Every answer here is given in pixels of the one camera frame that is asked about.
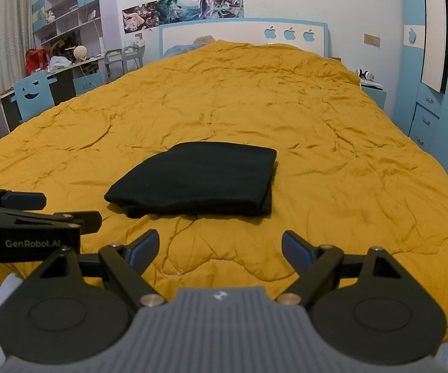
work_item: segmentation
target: white wardrobe panel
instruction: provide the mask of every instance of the white wardrobe panel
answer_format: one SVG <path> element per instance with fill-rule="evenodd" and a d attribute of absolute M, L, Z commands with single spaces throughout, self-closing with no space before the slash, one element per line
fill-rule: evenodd
<path fill-rule="evenodd" d="M 447 49 L 447 1 L 426 0 L 426 45 L 421 81 L 440 91 Z"/>

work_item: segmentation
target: blue headboard frame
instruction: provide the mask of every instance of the blue headboard frame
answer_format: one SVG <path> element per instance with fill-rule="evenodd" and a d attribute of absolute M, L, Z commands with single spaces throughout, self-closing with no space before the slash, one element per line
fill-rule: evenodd
<path fill-rule="evenodd" d="M 175 24 L 166 24 L 160 26 L 159 38 L 160 38 L 160 58 L 163 57 L 165 52 L 164 49 L 164 31 L 168 28 L 188 26 L 188 25 L 198 25 L 201 23 L 225 23 L 225 22 L 269 22 L 269 23 L 285 23 L 285 24 L 301 24 L 310 25 L 316 27 L 322 27 L 324 29 L 324 57 L 328 57 L 329 54 L 329 29 L 327 23 L 324 22 L 314 22 L 314 21 L 302 21 L 295 19 L 284 19 L 284 18 L 225 18 L 225 19 L 208 19 L 201 21 L 190 21 L 190 22 L 178 22 Z"/>

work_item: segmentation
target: gray ribbed surface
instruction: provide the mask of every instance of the gray ribbed surface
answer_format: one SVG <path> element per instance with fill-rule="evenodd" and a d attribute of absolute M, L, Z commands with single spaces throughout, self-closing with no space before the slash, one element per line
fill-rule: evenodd
<path fill-rule="evenodd" d="M 327 345 L 299 306 L 263 288 L 180 289 L 140 310 L 125 336 L 90 360 L 37 366 L 10 357 L 0 373 L 445 373 L 431 357 L 406 366 L 354 361 Z"/>

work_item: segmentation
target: yellow comforter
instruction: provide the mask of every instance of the yellow comforter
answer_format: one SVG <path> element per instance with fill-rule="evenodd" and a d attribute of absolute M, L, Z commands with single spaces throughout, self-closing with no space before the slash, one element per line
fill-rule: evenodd
<path fill-rule="evenodd" d="M 191 140 L 277 150 L 270 217 L 128 219 L 103 195 L 146 158 Z M 0 187 L 44 192 L 47 213 L 99 210 L 82 250 L 152 228 L 160 253 L 143 275 L 180 286 L 264 285 L 296 278 L 283 231 L 362 254 L 384 246 L 448 320 L 448 177 L 361 91 L 342 64 L 284 45 L 216 42 L 127 74 L 52 108 L 0 140 Z M 16 266 L 28 275 L 34 264 Z"/>

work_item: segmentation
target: white plastic bag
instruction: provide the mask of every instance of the white plastic bag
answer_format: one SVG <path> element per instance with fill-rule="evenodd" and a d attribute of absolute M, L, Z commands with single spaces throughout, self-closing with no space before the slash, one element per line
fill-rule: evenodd
<path fill-rule="evenodd" d="M 48 73 L 68 67 L 71 64 L 72 62 L 63 56 L 53 56 L 49 61 Z"/>

